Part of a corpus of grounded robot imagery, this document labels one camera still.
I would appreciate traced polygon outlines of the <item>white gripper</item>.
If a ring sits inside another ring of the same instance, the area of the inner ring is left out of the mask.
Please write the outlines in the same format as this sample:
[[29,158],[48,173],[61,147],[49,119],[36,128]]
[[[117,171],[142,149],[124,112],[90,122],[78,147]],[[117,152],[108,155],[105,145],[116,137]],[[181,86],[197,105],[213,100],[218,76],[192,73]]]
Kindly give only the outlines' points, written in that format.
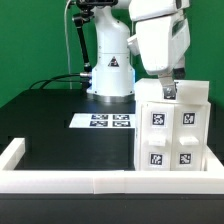
[[[136,33],[128,39],[134,55],[140,55],[149,75],[159,75],[165,99],[176,99],[176,85],[170,73],[190,46],[188,20],[183,13],[138,21]],[[182,80],[184,68],[173,70],[174,78]]]

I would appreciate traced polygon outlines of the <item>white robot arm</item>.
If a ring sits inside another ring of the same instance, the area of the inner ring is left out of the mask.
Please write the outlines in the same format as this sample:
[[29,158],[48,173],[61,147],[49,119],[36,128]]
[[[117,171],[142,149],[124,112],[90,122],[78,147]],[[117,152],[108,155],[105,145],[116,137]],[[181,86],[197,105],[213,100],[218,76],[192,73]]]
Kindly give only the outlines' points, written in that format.
[[134,94],[135,70],[130,56],[139,55],[147,74],[156,75],[164,97],[174,99],[175,73],[184,73],[184,54],[190,45],[184,10],[190,0],[118,0],[136,24],[131,35],[126,24],[112,16],[109,6],[93,9],[97,33],[97,64],[87,93],[103,101],[119,101]]

